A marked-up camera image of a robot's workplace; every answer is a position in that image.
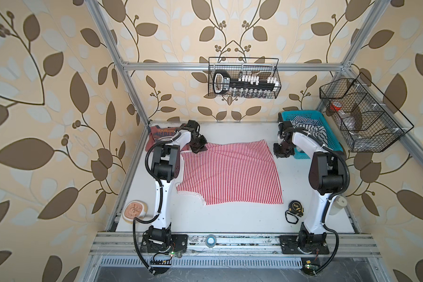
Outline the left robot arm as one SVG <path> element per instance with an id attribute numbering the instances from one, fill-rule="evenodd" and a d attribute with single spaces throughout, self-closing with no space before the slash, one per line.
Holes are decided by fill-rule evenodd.
<path id="1" fill-rule="evenodd" d="M 155 215 L 150 220 L 143 220 L 137 216 L 132 219 L 132 237 L 136 254 L 147 271 L 156 276 L 164 273 L 161 266 L 170 263 L 176 251 L 176 243 L 172 239 L 172 221 L 169 212 L 170 193 L 174 187 L 174 180 L 178 177 L 181 168 L 181 152 L 188 146 L 192 153 L 207 150 L 207 140 L 200 133 L 198 122 L 189 120 L 175 129 L 172 136 L 163 136 L 154 139 L 154 144 L 148 149 L 145 156 L 145 169 L 153 177 L 158 197 L 158 206 Z M 147 262 L 138 246 L 136 225 L 148 224 L 149 228 L 143 232 L 142 243 L 146 243 L 148 250 L 155 255 L 168 255 L 169 259 L 158 261 L 155 258 Z"/>

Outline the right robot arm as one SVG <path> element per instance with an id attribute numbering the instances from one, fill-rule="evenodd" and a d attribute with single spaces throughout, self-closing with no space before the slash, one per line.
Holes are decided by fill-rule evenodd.
<path id="1" fill-rule="evenodd" d="M 309 211 L 296 240 L 279 237 L 283 253 L 299 252 L 317 258 L 321 253 L 329 253 L 327 235 L 333 234 L 336 239 L 330 257 L 322 265 L 303 263 L 302 272 L 306 276 L 318 276 L 335 258 L 340 245 L 338 232 L 327 226 L 326 219 L 337 196 L 349 188 L 349 167 L 342 151 L 332 150 L 310 130 L 284 120 L 282 114 L 278 114 L 278 138 L 273 145 L 276 157 L 289 157 L 299 147 L 311 159 L 309 184 L 313 189 Z"/>

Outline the red tank top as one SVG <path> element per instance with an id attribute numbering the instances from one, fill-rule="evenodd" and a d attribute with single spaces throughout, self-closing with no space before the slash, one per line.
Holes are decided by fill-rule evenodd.
<path id="1" fill-rule="evenodd" d="M 145 147 L 145 152 L 148 152 L 149 149 L 157 143 L 160 139 L 162 141 L 171 139 L 174 137 L 178 131 L 180 131 L 180 127 L 166 127 L 162 128 L 158 125 L 150 127 L 149 132 L 149 139 Z"/>

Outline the red white striped garment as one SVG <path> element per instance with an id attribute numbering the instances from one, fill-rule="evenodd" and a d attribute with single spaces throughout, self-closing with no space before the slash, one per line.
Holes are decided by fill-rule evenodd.
<path id="1" fill-rule="evenodd" d="M 283 204 L 282 187 L 273 155 L 264 140 L 208 143 L 199 153 L 183 152 L 179 194 L 194 195 L 205 205 L 231 202 Z"/>

